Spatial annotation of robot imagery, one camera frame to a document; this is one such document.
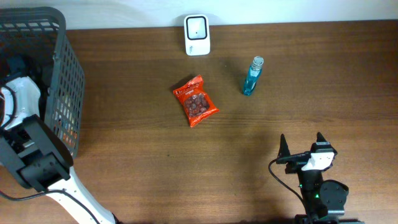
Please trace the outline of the red snack bag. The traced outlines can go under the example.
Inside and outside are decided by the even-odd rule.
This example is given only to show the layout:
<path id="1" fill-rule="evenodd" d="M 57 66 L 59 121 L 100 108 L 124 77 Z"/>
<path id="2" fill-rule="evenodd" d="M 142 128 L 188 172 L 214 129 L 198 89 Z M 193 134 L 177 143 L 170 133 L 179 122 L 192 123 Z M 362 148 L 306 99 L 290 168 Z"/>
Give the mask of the red snack bag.
<path id="1" fill-rule="evenodd" d="M 197 75 L 186 84 L 173 91 L 174 96 L 183 106 L 191 128 L 202 120 L 219 112 L 208 93 L 203 89 L 203 78 Z"/>

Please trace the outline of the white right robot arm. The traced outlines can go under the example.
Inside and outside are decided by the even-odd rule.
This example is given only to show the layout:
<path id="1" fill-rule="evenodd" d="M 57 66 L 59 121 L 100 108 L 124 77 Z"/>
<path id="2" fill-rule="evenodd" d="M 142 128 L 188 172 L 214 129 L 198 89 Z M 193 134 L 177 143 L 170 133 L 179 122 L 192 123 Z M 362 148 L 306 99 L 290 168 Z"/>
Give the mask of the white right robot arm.
<path id="1" fill-rule="evenodd" d="M 273 163 L 285 164 L 286 174 L 298 175 L 301 194 L 274 176 L 299 198 L 305 209 L 304 215 L 294 217 L 294 223 L 361 223 L 358 219 L 340 219 L 345 214 L 348 186 L 336 180 L 323 179 L 322 173 L 333 166 L 337 154 L 321 133 L 317 133 L 309 151 L 299 154 L 291 154 L 285 136 L 280 136 L 277 158 L 271 161 L 268 169 Z"/>

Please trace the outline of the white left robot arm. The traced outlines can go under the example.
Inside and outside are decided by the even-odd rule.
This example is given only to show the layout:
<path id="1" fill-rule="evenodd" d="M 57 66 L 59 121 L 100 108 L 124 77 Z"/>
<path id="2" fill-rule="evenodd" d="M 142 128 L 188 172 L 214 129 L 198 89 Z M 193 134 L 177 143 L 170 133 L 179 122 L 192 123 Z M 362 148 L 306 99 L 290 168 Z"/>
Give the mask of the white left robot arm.
<path id="1" fill-rule="evenodd" d="M 39 117 L 40 90 L 29 77 L 1 87 L 1 165 L 31 198 L 48 196 L 78 223 L 119 223 L 79 180 L 73 158 L 58 136 Z"/>

